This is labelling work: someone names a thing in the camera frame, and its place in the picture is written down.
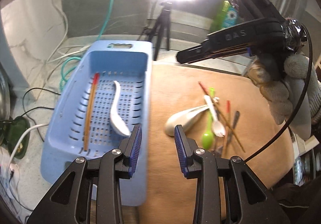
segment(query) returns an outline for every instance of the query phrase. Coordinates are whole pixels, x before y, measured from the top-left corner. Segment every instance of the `white cable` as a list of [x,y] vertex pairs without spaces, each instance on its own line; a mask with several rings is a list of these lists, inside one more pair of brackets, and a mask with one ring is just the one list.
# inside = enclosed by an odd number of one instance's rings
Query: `white cable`
[[32,131],[33,129],[36,129],[36,128],[39,128],[39,127],[43,127],[43,126],[48,126],[48,125],[49,125],[49,123],[43,123],[43,124],[34,125],[34,126],[30,127],[29,129],[27,129],[27,130],[21,135],[20,139],[18,140],[16,146],[14,147],[14,149],[13,149],[13,151],[12,151],[12,153],[11,153],[11,156],[10,156],[10,159],[9,159],[9,162],[8,162],[8,165],[7,165],[7,168],[6,168],[6,170],[5,170],[5,174],[7,175],[7,176],[6,176],[7,179],[9,179],[9,178],[8,178],[8,172],[9,172],[10,164],[11,164],[11,162],[12,162],[12,160],[13,160],[16,152],[17,152],[18,147],[20,146],[21,142],[22,142],[23,139],[26,137],[26,135],[27,135],[30,131]]
[[64,21],[65,21],[65,34],[64,34],[64,37],[62,38],[62,40],[60,41],[60,43],[57,45],[57,47],[54,49],[54,51],[51,53],[51,55],[48,57],[46,63],[50,60],[50,58],[52,58],[52,56],[57,52],[59,46],[62,44],[62,42],[65,40],[65,37],[67,36],[67,33],[68,33],[68,19],[67,19],[67,16],[66,14],[64,13],[64,11],[59,8],[56,4],[55,4],[55,0],[52,0],[52,4],[53,4],[53,7],[55,8],[55,10],[57,10],[60,15],[63,17]]
[[69,48],[69,49],[68,49],[68,51],[69,51],[71,48],[77,48],[77,47],[83,47],[83,45],[82,45],[82,46],[63,46],[63,47],[59,47],[59,48],[57,49],[57,52],[63,56],[63,55],[65,55],[66,53],[60,52],[61,49]]
[[68,56],[72,56],[72,55],[75,55],[75,54],[79,54],[79,53],[85,52],[85,51],[87,51],[87,49],[88,49],[89,47],[90,47],[90,45],[85,45],[85,46],[82,47],[80,50],[78,50],[78,51],[76,51],[76,52],[69,53],[69,54],[65,54],[65,55],[63,55],[63,56],[60,56],[60,57],[58,57],[58,58],[56,58],[56,59],[53,59],[53,60],[47,62],[47,64],[53,63],[53,62],[55,62],[55,61],[58,61],[58,60],[60,60],[60,59],[63,59],[63,58],[65,58],[65,57],[68,57]]

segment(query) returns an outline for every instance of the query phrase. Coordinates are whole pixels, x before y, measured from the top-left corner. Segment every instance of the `green bottle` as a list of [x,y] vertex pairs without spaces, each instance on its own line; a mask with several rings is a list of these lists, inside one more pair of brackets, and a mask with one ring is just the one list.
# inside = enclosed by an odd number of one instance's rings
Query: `green bottle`
[[238,13],[227,0],[222,2],[219,9],[220,10],[211,24],[210,33],[233,26],[236,23]]

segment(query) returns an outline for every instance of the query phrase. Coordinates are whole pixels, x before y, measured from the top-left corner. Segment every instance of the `green plastic spoon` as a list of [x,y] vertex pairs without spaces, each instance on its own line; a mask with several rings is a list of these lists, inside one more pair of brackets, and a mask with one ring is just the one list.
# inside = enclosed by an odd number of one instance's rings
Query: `green plastic spoon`
[[[214,97],[214,93],[215,93],[214,88],[210,88],[211,98]],[[213,122],[213,118],[212,118],[211,112],[208,112],[207,130],[202,136],[202,144],[205,150],[209,150],[212,147],[212,144],[214,141],[214,134],[212,132],[212,122]]]

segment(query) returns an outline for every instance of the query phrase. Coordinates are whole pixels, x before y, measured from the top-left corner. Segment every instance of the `tripod leg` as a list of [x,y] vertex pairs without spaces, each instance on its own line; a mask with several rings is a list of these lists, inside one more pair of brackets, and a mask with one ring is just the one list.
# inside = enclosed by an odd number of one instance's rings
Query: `tripod leg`
[[165,30],[165,26],[164,26],[164,23],[162,22],[160,24],[160,28],[158,31],[158,36],[157,36],[157,41],[156,41],[156,46],[154,51],[154,59],[153,59],[154,61],[157,60],[158,52],[159,52],[159,49],[161,48],[162,39],[164,37],[164,30]]
[[157,28],[162,23],[162,18],[163,18],[163,11],[160,13],[158,18],[156,19],[156,22],[155,22],[153,28],[151,29],[151,31],[148,34],[148,39],[147,39],[148,42],[151,42],[153,40],[153,37],[155,36],[156,31],[157,31]]
[[167,51],[170,50],[170,39],[171,39],[171,12],[169,11],[167,14],[167,18],[166,18],[166,36],[167,36],[167,40],[166,40],[166,48]]

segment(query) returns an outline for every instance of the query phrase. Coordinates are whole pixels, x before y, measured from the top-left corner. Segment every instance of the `black wire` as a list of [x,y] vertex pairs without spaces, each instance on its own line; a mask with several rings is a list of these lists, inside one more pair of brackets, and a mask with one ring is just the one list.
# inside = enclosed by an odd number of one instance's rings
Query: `black wire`
[[[36,109],[54,110],[54,108],[45,107],[45,106],[38,106],[38,107],[34,107],[34,108],[26,111],[25,113],[23,113],[22,115],[18,116],[17,118],[22,117],[22,116],[26,115],[28,112],[31,112],[31,111],[36,110]],[[14,120],[0,120],[0,121],[13,122]]]
[[[7,191],[5,190],[5,188],[4,188],[3,184],[1,183],[1,181],[0,181],[0,185],[2,186],[4,193],[5,193],[5,194],[7,195],[7,197],[10,199],[10,197],[8,196]],[[28,211],[30,211],[30,212],[33,212],[33,210],[31,210],[31,209],[23,206],[23,205],[16,199],[16,197],[14,196],[14,194],[13,194],[13,192],[12,192],[12,190],[11,190],[10,182],[9,182],[9,190],[10,190],[11,195],[12,195],[12,197],[14,198],[14,200],[15,200],[21,207],[23,207],[24,209],[26,209],[26,210],[28,210]]]
[[262,148],[260,148],[258,151],[253,153],[247,159],[245,159],[244,162],[248,162],[249,160],[253,159],[256,155],[260,154],[266,148],[268,148],[272,143],[274,143],[281,136],[281,134],[288,128],[288,126],[293,121],[294,117],[296,116],[296,114],[298,113],[298,111],[299,111],[299,109],[301,107],[301,104],[303,102],[303,99],[305,97],[305,94],[306,94],[308,86],[309,86],[310,77],[311,77],[311,70],[312,70],[312,42],[311,42],[311,37],[310,37],[309,31],[307,30],[306,26],[303,25],[303,24],[301,24],[301,25],[302,25],[302,27],[303,27],[306,35],[307,35],[307,39],[308,39],[308,42],[309,42],[309,64],[308,64],[307,78],[304,81],[304,87],[303,87],[302,93],[300,95],[300,98],[298,100],[298,103],[296,104],[296,106],[295,106],[293,112],[291,113],[290,117],[285,122],[283,127],[279,130],[279,132],[271,140],[269,140]]
[[[25,108],[25,106],[24,106],[24,99],[25,99],[26,95],[27,95],[30,91],[35,90],[35,89],[48,91],[48,92],[51,92],[51,93],[53,93],[53,94],[55,94],[55,95],[60,95],[59,93],[56,93],[56,92],[51,91],[51,90],[48,90],[48,89],[39,88],[39,87],[33,87],[33,88],[29,89],[28,91],[26,91],[25,94],[24,94],[23,97],[22,97],[22,108],[23,108],[23,111],[24,111],[24,112],[26,112],[26,108]],[[28,114],[26,114],[26,116],[27,116],[35,125],[37,124],[37,122],[36,122],[35,119],[31,118]],[[40,131],[39,131],[39,128],[37,128],[37,132],[38,132],[39,137],[41,138],[42,142],[44,142],[45,140],[44,140],[43,136],[41,135],[41,133],[40,133]]]
[[14,174],[14,171],[12,170],[12,171],[10,172],[9,183],[11,182],[11,179],[13,178],[13,174]]
[[30,211],[30,212],[33,212],[33,210],[29,209],[29,208],[26,207],[26,206],[23,206],[23,205],[17,200],[17,198],[14,196],[14,194],[13,194],[13,192],[12,192],[12,189],[11,189],[11,186],[10,186],[10,182],[9,182],[9,190],[10,190],[11,195],[12,195],[12,197],[14,198],[14,200],[15,200],[21,207],[23,207],[24,209],[26,209],[26,210],[28,210],[28,211]]
[[155,8],[156,8],[156,4],[157,4],[158,0],[155,0],[153,6],[151,7],[151,11],[150,11],[150,15],[149,15],[149,19],[148,19],[148,25],[145,26],[141,32],[141,34],[139,35],[139,37],[137,38],[136,41],[139,41],[140,38],[144,35],[145,31],[149,28],[149,26],[151,25],[151,19],[154,16],[154,12],[155,12]]
[[30,215],[27,215],[27,216],[25,217],[25,219],[24,219],[24,224],[27,223],[27,218],[29,218],[29,217],[30,217]]
[[14,206],[14,204],[13,204],[13,202],[12,202],[12,199],[9,198],[9,200],[10,200],[10,203],[11,203],[12,207],[14,208],[15,212],[18,214],[18,211],[17,211],[16,207]]

